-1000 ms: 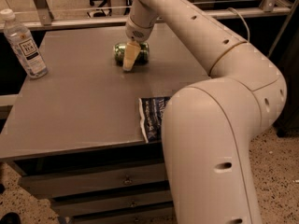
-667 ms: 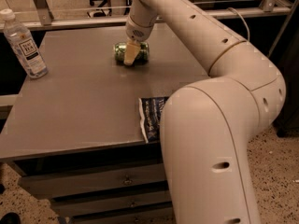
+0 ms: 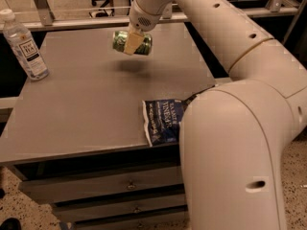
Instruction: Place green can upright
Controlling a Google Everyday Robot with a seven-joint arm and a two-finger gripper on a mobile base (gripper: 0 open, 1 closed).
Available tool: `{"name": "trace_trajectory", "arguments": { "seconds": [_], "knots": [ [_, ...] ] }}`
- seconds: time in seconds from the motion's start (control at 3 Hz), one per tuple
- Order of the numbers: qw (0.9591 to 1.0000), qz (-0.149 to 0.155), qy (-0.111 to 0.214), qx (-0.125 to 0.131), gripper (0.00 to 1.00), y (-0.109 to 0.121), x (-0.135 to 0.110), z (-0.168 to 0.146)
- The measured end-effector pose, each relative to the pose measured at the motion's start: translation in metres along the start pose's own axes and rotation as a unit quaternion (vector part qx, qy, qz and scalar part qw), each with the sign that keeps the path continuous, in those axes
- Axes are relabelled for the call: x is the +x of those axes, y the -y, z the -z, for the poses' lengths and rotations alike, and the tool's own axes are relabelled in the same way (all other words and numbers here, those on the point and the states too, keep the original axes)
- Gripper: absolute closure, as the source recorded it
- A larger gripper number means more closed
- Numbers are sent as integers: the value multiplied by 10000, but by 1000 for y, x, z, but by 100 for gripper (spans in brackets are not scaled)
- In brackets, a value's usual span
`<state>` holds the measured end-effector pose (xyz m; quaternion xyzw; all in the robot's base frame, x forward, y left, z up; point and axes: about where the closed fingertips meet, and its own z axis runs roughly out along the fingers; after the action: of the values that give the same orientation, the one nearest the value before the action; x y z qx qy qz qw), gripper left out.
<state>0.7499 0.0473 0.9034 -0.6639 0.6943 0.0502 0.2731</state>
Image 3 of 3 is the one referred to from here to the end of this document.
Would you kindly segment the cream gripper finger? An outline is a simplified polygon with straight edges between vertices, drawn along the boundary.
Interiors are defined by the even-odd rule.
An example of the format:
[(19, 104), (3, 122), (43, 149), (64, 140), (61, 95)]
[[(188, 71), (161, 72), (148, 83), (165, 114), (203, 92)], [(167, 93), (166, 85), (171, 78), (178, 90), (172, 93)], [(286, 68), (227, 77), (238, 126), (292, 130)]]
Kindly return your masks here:
[(124, 53), (127, 55), (133, 55), (143, 43), (144, 37), (145, 36), (142, 32), (129, 30), (124, 46)]

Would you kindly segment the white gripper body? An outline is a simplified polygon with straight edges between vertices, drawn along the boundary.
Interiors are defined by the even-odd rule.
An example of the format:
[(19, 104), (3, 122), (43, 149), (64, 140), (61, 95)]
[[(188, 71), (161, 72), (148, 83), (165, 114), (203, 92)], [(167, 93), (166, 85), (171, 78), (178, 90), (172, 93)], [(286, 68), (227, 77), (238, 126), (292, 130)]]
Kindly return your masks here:
[(133, 32), (149, 32), (159, 22), (166, 6), (172, 0), (133, 0), (129, 13), (129, 29)]

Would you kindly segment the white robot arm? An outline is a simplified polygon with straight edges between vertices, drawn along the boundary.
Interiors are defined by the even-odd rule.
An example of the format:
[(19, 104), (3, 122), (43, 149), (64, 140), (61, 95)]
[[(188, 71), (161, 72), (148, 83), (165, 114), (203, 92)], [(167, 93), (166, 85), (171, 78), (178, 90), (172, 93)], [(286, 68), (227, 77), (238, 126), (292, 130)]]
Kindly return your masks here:
[(281, 155), (307, 123), (307, 71), (227, 0), (134, 0), (130, 29), (152, 30), (172, 1), (231, 78), (180, 123), (192, 230), (287, 230)]

